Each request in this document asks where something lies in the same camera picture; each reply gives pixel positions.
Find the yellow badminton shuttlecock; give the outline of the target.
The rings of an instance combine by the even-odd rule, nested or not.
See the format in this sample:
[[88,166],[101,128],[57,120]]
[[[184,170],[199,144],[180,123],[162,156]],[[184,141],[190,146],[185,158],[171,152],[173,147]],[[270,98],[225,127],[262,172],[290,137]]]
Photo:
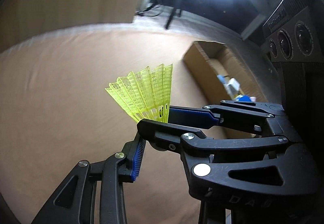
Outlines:
[[172,64],[161,64],[154,70],[145,67],[118,77],[105,90],[135,122],[148,119],[167,123],[172,76]]

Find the white power adapter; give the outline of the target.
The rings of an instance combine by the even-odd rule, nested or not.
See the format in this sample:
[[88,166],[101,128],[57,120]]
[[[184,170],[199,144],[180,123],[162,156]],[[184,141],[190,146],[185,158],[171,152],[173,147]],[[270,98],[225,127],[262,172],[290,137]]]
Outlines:
[[232,96],[236,97],[240,93],[241,85],[235,78],[231,78],[227,83],[227,88],[230,90]]

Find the cardboard box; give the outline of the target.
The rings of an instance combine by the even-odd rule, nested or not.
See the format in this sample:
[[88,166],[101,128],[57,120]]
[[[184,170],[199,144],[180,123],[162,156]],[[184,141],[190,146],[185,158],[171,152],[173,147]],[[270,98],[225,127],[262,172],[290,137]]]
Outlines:
[[223,43],[194,41],[183,61],[209,104],[234,100],[238,95],[268,101],[251,70]]

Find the blue round tin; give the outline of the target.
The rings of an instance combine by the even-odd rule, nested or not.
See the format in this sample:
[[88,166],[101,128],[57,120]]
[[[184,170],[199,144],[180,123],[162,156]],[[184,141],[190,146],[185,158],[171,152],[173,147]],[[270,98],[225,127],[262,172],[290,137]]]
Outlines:
[[250,97],[247,95],[238,95],[234,100],[241,101],[241,102],[251,102]]

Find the black tripod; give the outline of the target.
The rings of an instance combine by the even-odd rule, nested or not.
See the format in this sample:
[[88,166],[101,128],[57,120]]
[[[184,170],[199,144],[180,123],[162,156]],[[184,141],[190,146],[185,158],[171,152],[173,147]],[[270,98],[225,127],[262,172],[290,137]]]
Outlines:
[[[140,16],[140,17],[157,17],[159,15],[161,15],[164,10],[165,10],[165,5],[163,3],[163,1],[166,0],[150,0],[151,3],[149,5],[147,5],[144,9],[141,10],[137,10],[135,12],[135,16]],[[173,1],[173,5],[171,6],[171,12],[169,13],[169,17],[165,23],[164,29],[168,30],[174,17],[178,16],[181,17],[182,16],[182,1],[183,0],[172,0]],[[148,15],[147,13],[155,8],[161,8],[160,12],[158,12],[157,14],[154,15]]]

